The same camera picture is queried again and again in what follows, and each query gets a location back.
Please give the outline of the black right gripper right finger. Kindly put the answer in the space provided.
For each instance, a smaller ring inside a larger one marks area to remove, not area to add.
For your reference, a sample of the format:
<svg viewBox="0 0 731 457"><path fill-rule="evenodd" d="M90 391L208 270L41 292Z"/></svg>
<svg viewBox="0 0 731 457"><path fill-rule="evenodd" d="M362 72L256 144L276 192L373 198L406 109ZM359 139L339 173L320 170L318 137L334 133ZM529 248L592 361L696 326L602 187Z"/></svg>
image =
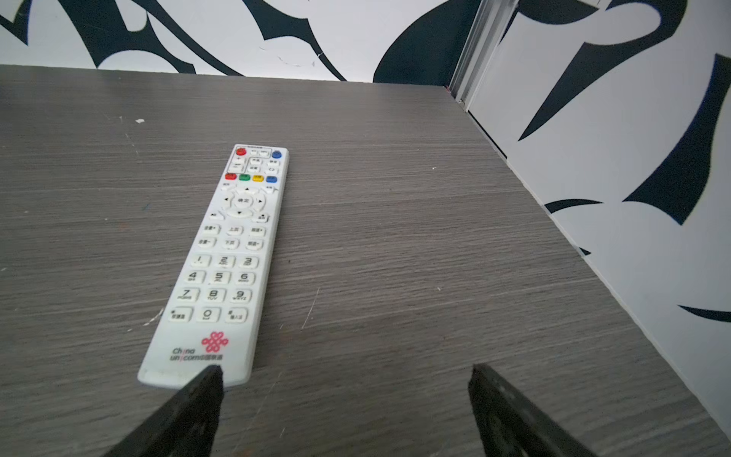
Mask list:
<svg viewBox="0 0 731 457"><path fill-rule="evenodd" d="M487 456L595 456L487 364L472 368L468 393Z"/></svg>

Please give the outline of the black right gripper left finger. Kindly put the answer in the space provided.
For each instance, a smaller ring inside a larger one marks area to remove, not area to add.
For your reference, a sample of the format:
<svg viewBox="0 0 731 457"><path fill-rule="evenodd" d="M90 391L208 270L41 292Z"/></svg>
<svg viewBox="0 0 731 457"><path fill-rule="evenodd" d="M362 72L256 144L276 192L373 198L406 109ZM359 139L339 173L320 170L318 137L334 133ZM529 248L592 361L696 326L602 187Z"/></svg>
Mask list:
<svg viewBox="0 0 731 457"><path fill-rule="evenodd" d="M209 457L223 399L223 370L208 366L105 455Z"/></svg>

